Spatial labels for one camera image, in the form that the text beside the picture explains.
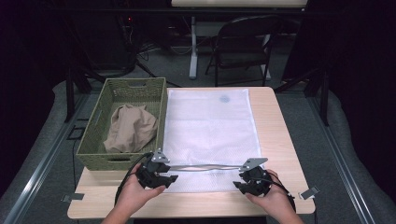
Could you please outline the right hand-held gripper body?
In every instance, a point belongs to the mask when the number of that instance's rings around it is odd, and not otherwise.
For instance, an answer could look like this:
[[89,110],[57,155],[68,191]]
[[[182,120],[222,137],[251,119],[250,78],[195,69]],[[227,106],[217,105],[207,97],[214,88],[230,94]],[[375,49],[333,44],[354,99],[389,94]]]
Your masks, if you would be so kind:
[[255,196],[265,195],[273,184],[270,174],[262,168],[267,158],[250,158],[238,169],[244,183],[234,181],[233,184],[243,193]]

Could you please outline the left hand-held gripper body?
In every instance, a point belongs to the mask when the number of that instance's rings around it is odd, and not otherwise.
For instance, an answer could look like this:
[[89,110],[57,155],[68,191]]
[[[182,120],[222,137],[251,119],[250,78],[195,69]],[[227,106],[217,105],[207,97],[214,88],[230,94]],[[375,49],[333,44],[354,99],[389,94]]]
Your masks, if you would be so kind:
[[168,188],[178,178],[178,175],[162,176],[170,170],[169,162],[160,148],[150,153],[135,173],[140,185],[150,189],[160,186]]

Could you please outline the beige cloth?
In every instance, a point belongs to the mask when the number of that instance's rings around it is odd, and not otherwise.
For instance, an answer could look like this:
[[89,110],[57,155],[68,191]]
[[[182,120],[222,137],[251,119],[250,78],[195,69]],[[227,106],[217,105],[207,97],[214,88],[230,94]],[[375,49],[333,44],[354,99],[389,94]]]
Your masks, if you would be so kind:
[[158,120],[145,105],[119,106],[113,113],[104,146],[107,153],[133,153],[143,149],[155,136]]

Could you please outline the green woven basket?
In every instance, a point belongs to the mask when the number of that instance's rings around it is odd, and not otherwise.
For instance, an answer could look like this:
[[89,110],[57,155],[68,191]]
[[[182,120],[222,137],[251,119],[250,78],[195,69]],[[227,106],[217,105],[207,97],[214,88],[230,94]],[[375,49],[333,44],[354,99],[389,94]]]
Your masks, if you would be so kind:
[[[164,77],[108,78],[92,111],[76,156],[90,171],[128,170],[144,153],[163,147],[167,99]],[[105,149],[104,142],[111,117],[122,105],[144,105],[159,122],[156,136],[138,152],[110,153]]]

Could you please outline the white mesh laundry bag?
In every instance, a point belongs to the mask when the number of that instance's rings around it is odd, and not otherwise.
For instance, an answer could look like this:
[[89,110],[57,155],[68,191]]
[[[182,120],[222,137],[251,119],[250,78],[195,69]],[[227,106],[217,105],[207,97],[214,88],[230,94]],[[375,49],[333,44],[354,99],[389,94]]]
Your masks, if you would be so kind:
[[170,192],[235,191],[238,168],[262,155],[249,90],[169,91],[163,152]]

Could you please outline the person's left hand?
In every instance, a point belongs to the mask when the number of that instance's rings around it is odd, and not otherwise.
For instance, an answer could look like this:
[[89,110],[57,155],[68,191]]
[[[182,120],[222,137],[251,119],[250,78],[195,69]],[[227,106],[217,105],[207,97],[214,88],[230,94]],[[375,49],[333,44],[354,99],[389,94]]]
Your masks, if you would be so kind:
[[130,175],[124,184],[120,196],[114,209],[125,217],[141,209],[149,200],[159,196],[165,190],[165,186],[159,186],[155,189],[144,189],[136,175]]

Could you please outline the person's right hand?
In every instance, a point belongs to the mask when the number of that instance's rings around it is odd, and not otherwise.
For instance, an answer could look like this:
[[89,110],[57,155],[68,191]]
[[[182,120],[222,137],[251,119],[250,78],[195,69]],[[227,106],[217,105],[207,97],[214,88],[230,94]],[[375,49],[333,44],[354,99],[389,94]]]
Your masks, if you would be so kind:
[[261,207],[269,216],[275,210],[291,209],[292,205],[288,199],[287,193],[281,187],[272,185],[270,191],[263,197],[246,193],[246,197],[254,204]]

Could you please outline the grey metal table clip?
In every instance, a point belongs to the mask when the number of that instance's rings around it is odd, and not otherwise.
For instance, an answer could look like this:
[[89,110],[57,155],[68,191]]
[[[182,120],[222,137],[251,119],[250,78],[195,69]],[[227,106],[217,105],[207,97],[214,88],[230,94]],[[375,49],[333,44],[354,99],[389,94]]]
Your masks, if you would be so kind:
[[65,194],[61,201],[64,203],[71,203],[72,201],[81,201],[84,198],[84,193]]
[[318,193],[319,188],[317,186],[314,186],[304,192],[300,192],[299,197],[303,200],[314,199]]

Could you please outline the black metal stand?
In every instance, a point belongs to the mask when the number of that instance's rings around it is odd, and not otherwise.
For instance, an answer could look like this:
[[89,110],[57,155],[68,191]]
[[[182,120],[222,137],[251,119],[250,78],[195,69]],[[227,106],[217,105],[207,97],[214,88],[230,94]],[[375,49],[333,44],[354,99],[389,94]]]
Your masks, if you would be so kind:
[[89,83],[88,78],[93,78],[101,83],[104,83],[106,81],[104,77],[92,71],[87,65],[83,65],[82,63],[78,63],[77,61],[70,62],[68,72],[65,76],[67,104],[65,122],[68,122],[75,114],[74,87],[77,87],[78,90],[84,94],[88,94],[92,91],[92,86]]
[[314,97],[320,92],[318,113],[323,124],[328,126],[329,74],[326,68],[314,68],[299,77],[293,78],[285,84],[275,88],[275,93],[285,91],[306,79],[308,80],[308,84],[304,89],[304,96]]

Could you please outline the white background desk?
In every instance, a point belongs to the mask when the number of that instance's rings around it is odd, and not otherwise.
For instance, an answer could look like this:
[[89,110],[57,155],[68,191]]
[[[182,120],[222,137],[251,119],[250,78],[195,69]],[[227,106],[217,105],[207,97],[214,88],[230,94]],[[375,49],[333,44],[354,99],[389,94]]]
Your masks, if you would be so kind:
[[[171,0],[172,7],[179,8],[305,8],[308,0]],[[190,79],[197,78],[197,33],[196,18],[191,17],[191,65]]]

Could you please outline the black folding chair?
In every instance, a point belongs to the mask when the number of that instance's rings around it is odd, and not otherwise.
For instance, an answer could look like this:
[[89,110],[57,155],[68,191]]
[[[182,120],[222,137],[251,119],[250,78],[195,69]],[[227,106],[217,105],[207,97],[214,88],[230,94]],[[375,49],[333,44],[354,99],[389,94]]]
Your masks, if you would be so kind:
[[266,83],[274,39],[283,26],[277,15],[241,17],[225,23],[210,39],[211,57],[206,67],[215,68],[215,86],[219,69],[262,66],[262,85]]

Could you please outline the black cabinet with red light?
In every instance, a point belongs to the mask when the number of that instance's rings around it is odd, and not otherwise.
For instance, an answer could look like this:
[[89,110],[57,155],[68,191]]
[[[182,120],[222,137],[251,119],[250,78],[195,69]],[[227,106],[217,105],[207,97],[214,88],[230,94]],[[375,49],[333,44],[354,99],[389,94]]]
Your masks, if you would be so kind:
[[130,73],[135,69],[119,16],[84,13],[71,18],[94,70]]

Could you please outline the aluminium floor rail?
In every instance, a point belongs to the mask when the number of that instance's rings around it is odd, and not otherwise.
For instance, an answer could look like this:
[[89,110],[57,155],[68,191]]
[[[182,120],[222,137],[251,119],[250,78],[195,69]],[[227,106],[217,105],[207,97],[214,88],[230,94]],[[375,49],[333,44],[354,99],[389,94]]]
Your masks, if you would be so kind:
[[361,194],[361,190],[347,166],[347,162],[335,140],[334,135],[332,134],[331,128],[324,124],[324,121],[319,114],[319,104],[317,100],[313,97],[307,97],[306,100],[314,113],[314,117],[321,132],[324,134],[326,141],[330,145],[330,153],[332,155],[333,163],[342,179],[348,197],[356,210],[361,224],[376,224],[375,219]]
[[72,131],[72,125],[77,120],[78,114],[85,106],[89,99],[89,94],[82,94],[76,102],[75,114],[70,120],[64,122],[61,129],[56,133],[49,150],[43,155],[42,160],[35,168],[31,177],[25,184],[22,192],[19,194],[18,200],[11,207],[4,224],[20,224],[30,205],[35,199],[36,194],[44,183],[50,169],[56,161],[56,157],[60,152],[60,146],[66,136]]

